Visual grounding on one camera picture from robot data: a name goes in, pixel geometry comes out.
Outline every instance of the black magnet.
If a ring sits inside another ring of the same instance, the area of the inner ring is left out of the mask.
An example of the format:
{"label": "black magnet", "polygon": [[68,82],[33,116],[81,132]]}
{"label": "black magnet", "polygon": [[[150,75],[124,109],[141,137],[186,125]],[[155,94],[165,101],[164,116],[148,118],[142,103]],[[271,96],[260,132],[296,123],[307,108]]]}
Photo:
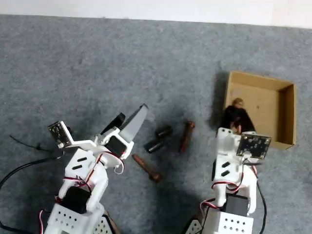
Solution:
{"label": "black magnet", "polygon": [[164,146],[164,142],[161,139],[156,139],[156,140],[152,140],[152,141],[148,142],[145,145],[145,149],[147,152],[149,152],[151,154],[152,152],[159,150],[163,146]]}
{"label": "black magnet", "polygon": [[172,134],[172,127],[170,125],[167,125],[163,128],[159,128],[155,131],[155,135],[158,138],[164,138],[167,136],[170,136]]}

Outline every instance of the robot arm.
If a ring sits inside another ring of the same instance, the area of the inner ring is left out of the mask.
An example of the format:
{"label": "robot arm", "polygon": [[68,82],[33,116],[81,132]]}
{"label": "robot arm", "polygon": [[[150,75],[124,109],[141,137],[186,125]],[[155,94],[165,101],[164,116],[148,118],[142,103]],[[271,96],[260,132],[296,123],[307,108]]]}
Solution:
{"label": "robot arm", "polygon": [[[103,220],[105,209],[99,202],[108,186],[106,169],[114,168],[118,173],[116,169],[121,167],[122,173],[123,160],[130,155],[133,138],[147,112],[148,107],[142,105],[123,125],[122,121],[114,124],[115,119],[109,125],[111,129],[90,140],[74,141],[63,121],[49,126],[59,148],[79,149],[65,168],[64,183],[58,193],[59,202],[54,205],[45,234],[93,234],[98,231],[97,224],[100,227],[108,222]],[[104,228],[106,233],[114,233],[110,225],[104,225],[101,230]]]}
{"label": "robot arm", "polygon": [[206,212],[202,222],[192,220],[186,233],[251,234],[256,209],[257,176],[253,164],[266,156],[271,138],[255,132],[242,135],[219,128],[217,132],[216,161],[212,178],[215,198],[204,200]]}

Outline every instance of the cardboard box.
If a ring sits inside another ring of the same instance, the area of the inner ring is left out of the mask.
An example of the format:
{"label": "cardboard box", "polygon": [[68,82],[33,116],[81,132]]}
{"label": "cardboard box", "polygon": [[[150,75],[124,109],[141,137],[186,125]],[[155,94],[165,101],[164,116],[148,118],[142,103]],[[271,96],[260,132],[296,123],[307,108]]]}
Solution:
{"label": "cardboard box", "polygon": [[232,71],[224,108],[242,98],[256,132],[272,137],[271,146],[288,149],[296,142],[296,86],[271,77]]}

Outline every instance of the wire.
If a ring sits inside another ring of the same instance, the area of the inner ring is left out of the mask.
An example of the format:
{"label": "wire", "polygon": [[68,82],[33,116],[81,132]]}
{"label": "wire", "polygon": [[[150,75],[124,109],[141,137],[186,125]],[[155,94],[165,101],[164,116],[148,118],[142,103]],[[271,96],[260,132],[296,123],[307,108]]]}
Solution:
{"label": "wire", "polygon": [[[44,163],[44,162],[49,162],[49,161],[53,161],[53,160],[57,160],[57,159],[60,159],[62,156],[58,156],[58,157],[52,157],[52,158],[45,158],[45,159],[40,159],[40,160],[36,160],[36,161],[33,161],[33,162],[29,162],[29,163],[26,163],[24,165],[21,165],[19,167],[17,167],[16,169],[12,170],[9,174],[7,174],[0,182],[0,190],[2,188],[2,186],[4,185],[4,183],[12,176],[14,175],[16,172],[24,169],[24,168],[27,168],[27,167],[30,167],[30,166],[33,166],[33,165],[36,165],[36,164],[40,164],[40,163]],[[31,232],[28,232],[28,231],[24,231],[24,230],[21,230],[21,229],[17,229],[17,228],[11,228],[9,226],[6,226],[4,225],[1,221],[0,221],[0,228],[4,229],[4,230],[7,230],[7,231],[10,231],[10,232],[14,232],[14,233],[21,233],[21,234],[32,234]]]}
{"label": "wire", "polygon": [[107,153],[107,154],[110,154],[110,155],[114,156],[115,158],[117,158],[117,159],[121,162],[121,165],[122,165],[121,172],[117,172],[117,171],[116,171],[116,168],[119,168],[119,166],[114,167],[114,172],[115,172],[116,174],[118,174],[118,175],[121,175],[121,174],[123,173],[124,169],[125,169],[125,164],[124,164],[124,162],[123,162],[117,155],[113,154],[112,152],[104,151],[104,153]]}
{"label": "wire", "polygon": [[203,206],[203,205],[206,205],[206,206],[208,206],[208,208],[213,208],[213,209],[219,209],[219,208],[221,208],[221,207],[217,207],[216,205],[212,204],[212,203],[211,203],[212,201],[215,201],[215,198],[212,198],[212,199],[209,199],[209,200],[203,200],[203,201],[200,203],[199,209],[200,209],[201,215],[202,215],[203,217],[205,216],[205,213],[204,213],[204,211],[203,211],[203,209],[202,209],[202,206]]}
{"label": "wire", "polygon": [[24,143],[24,142],[21,142],[20,140],[17,140],[17,139],[16,139],[15,137],[13,137],[12,135],[10,135],[10,137],[11,137],[14,141],[16,141],[17,143],[22,144],[22,145],[24,145],[24,146],[27,146],[27,147],[30,147],[30,148],[34,148],[34,149],[36,149],[36,150],[41,150],[41,151],[53,153],[52,150],[47,150],[47,149],[41,148],[41,147],[40,147],[40,143],[38,144],[38,146],[33,146],[33,145],[26,144],[26,143]]}
{"label": "wire", "polygon": [[199,234],[199,233],[202,233],[202,232],[203,232],[204,227],[205,227],[205,223],[206,223],[206,220],[207,220],[209,208],[210,208],[210,207],[208,207],[208,209],[207,209],[207,211],[206,211],[205,220],[204,220],[203,225],[201,226],[201,230],[199,230],[199,231],[198,231],[197,233],[195,233],[195,234]]}
{"label": "wire", "polygon": [[262,191],[261,191],[261,188],[260,188],[260,185],[259,185],[258,181],[257,181],[257,187],[258,187],[259,193],[261,195],[261,199],[262,199],[262,202],[263,202],[263,208],[264,208],[264,214],[263,214],[263,220],[262,220],[262,228],[261,228],[261,231],[259,233],[259,234],[263,234],[264,229],[265,229],[265,223],[267,221],[267,203],[265,202],[265,199],[264,199],[264,196],[262,194]]}
{"label": "wire", "polygon": [[42,212],[51,213],[51,212],[46,211],[46,210],[40,210],[40,211],[39,211],[39,214],[38,214],[38,220],[39,220],[39,234],[43,234],[43,223],[42,223],[42,219],[41,219]]}
{"label": "wire", "polygon": [[83,186],[87,186],[89,192],[90,193],[92,192],[90,185],[88,183],[86,183],[81,177],[79,177],[79,178],[72,178],[72,177],[66,177],[65,176],[63,179],[73,180],[73,181],[77,182],[78,183],[78,187],[80,187],[80,188],[83,187]]}
{"label": "wire", "polygon": [[122,167],[120,172],[116,171],[116,169],[119,168],[119,166],[114,167],[114,172],[115,172],[116,174],[118,174],[118,175],[121,175],[121,174],[123,173],[124,169],[125,169],[125,165],[123,164],[123,162],[122,162],[122,164],[120,164],[120,165],[121,165],[121,167]]}

